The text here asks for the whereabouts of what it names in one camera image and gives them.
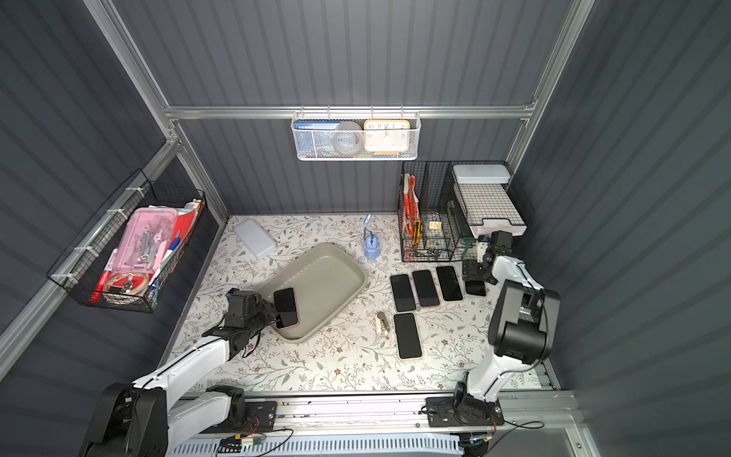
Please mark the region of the pink case phone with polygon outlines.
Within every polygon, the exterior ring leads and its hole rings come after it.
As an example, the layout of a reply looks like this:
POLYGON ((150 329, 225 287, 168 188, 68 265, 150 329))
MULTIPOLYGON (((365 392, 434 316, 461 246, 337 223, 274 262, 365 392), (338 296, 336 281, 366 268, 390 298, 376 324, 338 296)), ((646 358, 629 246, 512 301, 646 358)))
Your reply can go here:
POLYGON ((276 329, 288 329, 299 324, 299 312, 293 288, 274 291, 272 298, 276 308, 276 329))

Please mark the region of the black phone dark case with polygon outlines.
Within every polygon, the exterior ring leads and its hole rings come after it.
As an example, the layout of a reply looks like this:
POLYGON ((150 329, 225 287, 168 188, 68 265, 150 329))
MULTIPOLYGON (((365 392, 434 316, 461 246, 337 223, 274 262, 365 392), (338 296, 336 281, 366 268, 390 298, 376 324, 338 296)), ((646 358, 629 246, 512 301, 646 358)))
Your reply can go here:
POLYGON ((436 273, 445 302, 462 301, 464 296, 455 268, 453 266, 437 267, 436 273))

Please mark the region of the cream case phone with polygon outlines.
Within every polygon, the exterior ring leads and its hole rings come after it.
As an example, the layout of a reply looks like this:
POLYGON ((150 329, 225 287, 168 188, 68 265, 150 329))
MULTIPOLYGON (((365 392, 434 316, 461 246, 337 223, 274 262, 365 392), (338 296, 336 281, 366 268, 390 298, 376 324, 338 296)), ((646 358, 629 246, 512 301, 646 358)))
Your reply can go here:
POLYGON ((412 273, 412 278, 421 308, 433 308, 441 305, 433 275, 429 270, 415 270, 412 273))

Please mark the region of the beige storage box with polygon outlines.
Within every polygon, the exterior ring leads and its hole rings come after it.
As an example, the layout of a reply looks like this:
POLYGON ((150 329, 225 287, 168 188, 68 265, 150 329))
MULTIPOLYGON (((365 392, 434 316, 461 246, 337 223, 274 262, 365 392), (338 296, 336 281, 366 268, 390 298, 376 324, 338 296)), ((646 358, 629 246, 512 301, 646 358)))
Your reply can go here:
POLYGON ((300 344, 329 324, 365 288, 367 273, 346 252, 320 244, 270 277, 257 292, 268 302, 280 289, 292 288, 298 324, 276 329, 284 340, 300 344))

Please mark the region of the dark purple case phone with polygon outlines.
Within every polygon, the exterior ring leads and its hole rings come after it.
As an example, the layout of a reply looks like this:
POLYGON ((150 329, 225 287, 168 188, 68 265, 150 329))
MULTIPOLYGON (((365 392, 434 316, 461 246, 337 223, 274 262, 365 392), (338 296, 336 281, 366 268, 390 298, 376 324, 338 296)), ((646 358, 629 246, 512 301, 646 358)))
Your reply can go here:
POLYGON ((389 278, 396 312, 414 312, 417 308, 407 274, 392 275, 389 278))

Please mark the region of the black phone white case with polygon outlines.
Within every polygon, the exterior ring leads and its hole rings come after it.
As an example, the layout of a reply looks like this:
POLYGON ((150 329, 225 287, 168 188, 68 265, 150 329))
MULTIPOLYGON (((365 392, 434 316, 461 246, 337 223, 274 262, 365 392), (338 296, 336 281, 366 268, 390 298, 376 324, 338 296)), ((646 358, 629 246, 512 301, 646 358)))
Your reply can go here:
POLYGON ((413 313, 398 313, 393 316, 399 357, 402 360, 423 356, 416 319, 413 313))

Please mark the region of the light blue case phone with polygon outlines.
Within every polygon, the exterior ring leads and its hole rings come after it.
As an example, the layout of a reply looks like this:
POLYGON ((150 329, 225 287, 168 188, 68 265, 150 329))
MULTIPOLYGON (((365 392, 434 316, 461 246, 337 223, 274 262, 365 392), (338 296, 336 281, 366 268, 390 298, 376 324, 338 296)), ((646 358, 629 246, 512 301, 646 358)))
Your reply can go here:
POLYGON ((485 282, 480 280, 468 280, 464 282, 466 293, 474 296, 486 296, 487 288, 485 282))

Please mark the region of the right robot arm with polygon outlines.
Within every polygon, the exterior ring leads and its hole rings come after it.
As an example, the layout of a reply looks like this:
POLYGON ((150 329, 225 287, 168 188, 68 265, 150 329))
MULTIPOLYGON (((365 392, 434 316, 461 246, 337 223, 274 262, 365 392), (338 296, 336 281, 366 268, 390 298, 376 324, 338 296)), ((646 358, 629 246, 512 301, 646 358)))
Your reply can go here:
POLYGON ((498 394, 512 375, 530 371, 553 348, 561 296, 538 283, 512 249, 513 235, 493 232, 477 272, 500 294, 489 321, 488 351, 457 384, 450 413, 466 425, 502 421, 498 394))

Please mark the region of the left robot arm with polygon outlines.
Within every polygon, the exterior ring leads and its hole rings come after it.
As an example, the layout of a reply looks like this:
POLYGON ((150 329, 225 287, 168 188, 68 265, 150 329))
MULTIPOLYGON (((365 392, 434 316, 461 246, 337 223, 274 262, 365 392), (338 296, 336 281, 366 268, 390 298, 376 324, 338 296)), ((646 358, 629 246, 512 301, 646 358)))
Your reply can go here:
POLYGON ((201 432, 222 433, 221 449, 239 449, 244 436, 270 431, 276 405, 247 405, 241 388, 218 385, 183 396, 239 353, 257 348, 277 321, 274 304, 254 291, 231 289, 228 310, 192 347, 129 384, 106 388, 80 447, 82 456, 166 456, 201 432))

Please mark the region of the blue box in basket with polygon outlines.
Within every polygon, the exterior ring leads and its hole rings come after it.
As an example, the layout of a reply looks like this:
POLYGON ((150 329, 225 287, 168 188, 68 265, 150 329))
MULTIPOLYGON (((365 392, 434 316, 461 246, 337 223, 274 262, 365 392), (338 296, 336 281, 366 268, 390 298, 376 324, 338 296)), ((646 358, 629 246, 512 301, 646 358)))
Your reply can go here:
POLYGON ((340 124, 334 120, 295 120, 292 133, 297 156, 306 160, 335 153, 333 137, 340 124))

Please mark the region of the checked notebook stack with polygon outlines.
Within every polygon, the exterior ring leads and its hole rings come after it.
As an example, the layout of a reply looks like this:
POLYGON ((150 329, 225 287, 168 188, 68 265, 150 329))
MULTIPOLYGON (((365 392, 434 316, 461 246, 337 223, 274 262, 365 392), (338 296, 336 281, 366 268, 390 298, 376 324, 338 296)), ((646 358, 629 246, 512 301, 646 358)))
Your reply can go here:
POLYGON ((508 195, 511 173, 504 164, 459 164, 452 168, 453 190, 474 238, 493 232, 522 236, 527 222, 508 195))

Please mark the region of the white flat case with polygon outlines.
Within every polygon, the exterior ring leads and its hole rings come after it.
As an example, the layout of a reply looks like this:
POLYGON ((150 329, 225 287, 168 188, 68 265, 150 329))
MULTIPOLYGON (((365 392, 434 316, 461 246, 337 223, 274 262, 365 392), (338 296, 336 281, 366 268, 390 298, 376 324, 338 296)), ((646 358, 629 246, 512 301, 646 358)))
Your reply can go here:
POLYGON ((247 219, 236 225, 233 232, 257 259, 266 258, 277 249, 275 239, 256 220, 247 219))

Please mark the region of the yellow utility knife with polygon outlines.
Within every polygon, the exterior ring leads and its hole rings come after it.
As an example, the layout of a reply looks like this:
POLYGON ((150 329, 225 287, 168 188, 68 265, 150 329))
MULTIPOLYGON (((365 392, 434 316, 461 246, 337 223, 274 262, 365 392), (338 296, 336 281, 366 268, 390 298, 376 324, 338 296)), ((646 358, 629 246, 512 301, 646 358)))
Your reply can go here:
POLYGON ((413 238, 412 238, 412 245, 415 248, 418 247, 418 245, 420 243, 422 231, 423 231, 423 223, 420 219, 417 219, 414 222, 414 230, 413 230, 413 238))

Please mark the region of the pink pencil case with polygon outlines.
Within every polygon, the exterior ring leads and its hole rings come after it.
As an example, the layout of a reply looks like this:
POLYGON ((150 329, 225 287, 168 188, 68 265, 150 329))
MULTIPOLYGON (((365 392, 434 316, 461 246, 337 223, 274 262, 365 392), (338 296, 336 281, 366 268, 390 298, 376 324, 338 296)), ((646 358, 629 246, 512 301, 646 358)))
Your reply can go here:
POLYGON ((177 210, 167 207, 134 211, 118 246, 112 271, 152 275, 173 240, 177 218, 177 210))

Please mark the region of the grey tape roll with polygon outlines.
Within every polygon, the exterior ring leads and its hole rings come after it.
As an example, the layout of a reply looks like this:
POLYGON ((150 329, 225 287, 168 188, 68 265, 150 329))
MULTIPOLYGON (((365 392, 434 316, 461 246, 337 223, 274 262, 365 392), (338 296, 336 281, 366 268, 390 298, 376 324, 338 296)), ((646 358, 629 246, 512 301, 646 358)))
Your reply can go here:
POLYGON ((362 127, 353 121, 343 121, 332 135, 333 150, 346 157, 356 156, 363 150, 362 127))

